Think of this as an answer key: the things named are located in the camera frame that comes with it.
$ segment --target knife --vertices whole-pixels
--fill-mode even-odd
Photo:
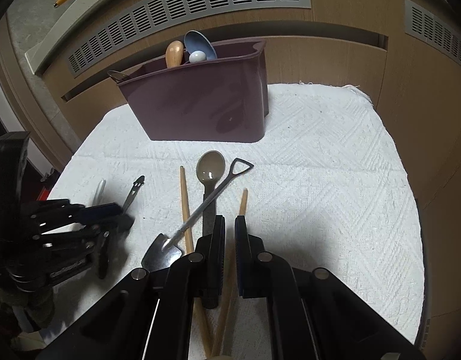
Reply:
[[[132,189],[127,195],[124,205],[122,206],[122,211],[124,214],[128,210],[130,204],[134,201],[135,195],[137,195],[137,192],[139,192],[140,187],[144,184],[144,181],[145,181],[145,177],[143,175],[134,181],[134,184],[132,185]]]

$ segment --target red object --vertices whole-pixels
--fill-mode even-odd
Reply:
[[[46,188],[42,188],[42,190],[39,193],[39,197],[37,198],[37,200],[47,200],[47,198],[49,197],[49,193],[50,193],[49,190],[47,190]]]

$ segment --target wooden spoon handle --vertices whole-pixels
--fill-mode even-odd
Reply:
[[[168,68],[180,66],[184,55],[184,45],[181,41],[173,41],[166,50],[166,64]]]
[[[187,193],[187,181],[185,178],[185,169],[181,167],[181,201],[182,201],[182,220],[185,222],[189,218],[189,195]],[[189,227],[185,233],[185,250],[186,254],[194,252],[194,241],[192,239],[192,228]],[[197,319],[199,329],[202,337],[203,349],[205,357],[209,358],[212,353],[212,337],[210,336],[209,324],[207,322],[207,315],[202,306],[200,298],[194,300],[194,316]]]

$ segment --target utensil handle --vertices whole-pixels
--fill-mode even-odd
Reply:
[[[145,181],[145,177],[143,175],[134,181],[134,184],[132,185],[132,188],[130,189],[130,192],[127,195],[127,198],[124,202],[124,205],[122,206],[122,211],[124,212],[124,214],[127,212],[130,205],[134,201],[135,196],[137,195],[137,192],[139,192],[140,187],[144,184],[144,181]]]
[[[248,166],[247,169],[244,169],[241,172],[234,173],[234,168],[235,164],[237,162],[243,163]],[[241,176],[246,174],[248,171],[250,171],[254,167],[253,164],[251,164],[248,161],[245,161],[240,158],[235,158],[234,161],[232,161],[232,164],[230,164],[230,169],[229,169],[229,174],[225,178],[224,181],[222,181],[219,186],[209,195],[207,199],[203,201],[203,203],[198,206],[198,208],[192,213],[192,215],[189,217],[189,219],[181,226],[179,230],[172,236],[172,238],[167,242],[166,245],[171,246],[175,244],[175,242],[182,236],[186,228],[192,227],[195,225],[195,222],[197,222],[198,218],[201,216],[203,210],[212,202],[214,199],[217,199],[217,197],[224,191],[224,189],[227,187],[227,185],[236,177]]]
[[[187,180],[185,178],[185,169],[181,166],[181,201],[182,201],[182,220],[185,222],[190,216],[189,195],[187,193]],[[194,252],[194,240],[192,229],[189,227],[184,233],[185,251],[187,254]]]
[[[241,206],[238,210],[239,215],[245,215],[247,210],[247,198],[249,191],[244,189],[242,193]],[[230,300],[232,294],[237,288],[236,286],[236,275],[237,268],[235,266],[235,247],[230,245],[229,257],[224,263],[224,285],[222,289],[222,297],[220,298],[220,314],[217,320],[217,329],[215,330],[214,344],[212,345],[211,356],[218,356],[220,354],[220,347],[222,346],[222,340],[224,339],[224,333],[226,330],[227,316],[230,310]]]
[[[207,199],[207,197],[214,190],[213,188],[208,188],[207,186],[205,186],[205,189],[206,191],[203,195],[202,201]],[[217,206],[215,202],[217,202],[217,199],[215,199],[213,202],[210,202],[210,204],[202,212],[202,235],[203,236],[212,234],[214,231],[215,213],[217,212]]]
[[[182,219],[186,221],[189,218],[189,195],[187,193],[187,181],[185,178],[185,169],[181,167],[181,202],[182,202]],[[192,229],[188,228],[185,232],[185,250],[186,254],[194,252],[194,241],[192,239]],[[194,315],[197,319],[199,329],[201,332],[202,344],[205,356],[208,358],[212,353],[212,338],[209,332],[209,325],[207,322],[207,315],[202,306],[200,298],[194,299]]]
[[[104,188],[106,187],[106,181],[103,178],[100,180],[99,185],[97,186],[97,189],[95,190],[94,198],[92,200],[92,206],[98,206],[100,203],[100,200],[102,199],[102,194],[104,193]]]

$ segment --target white ball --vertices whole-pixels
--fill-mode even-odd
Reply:
[[[191,64],[195,63],[195,62],[202,62],[202,61],[206,61],[207,60],[207,56],[205,55],[205,53],[203,51],[194,51],[192,54],[189,55],[189,62]]]

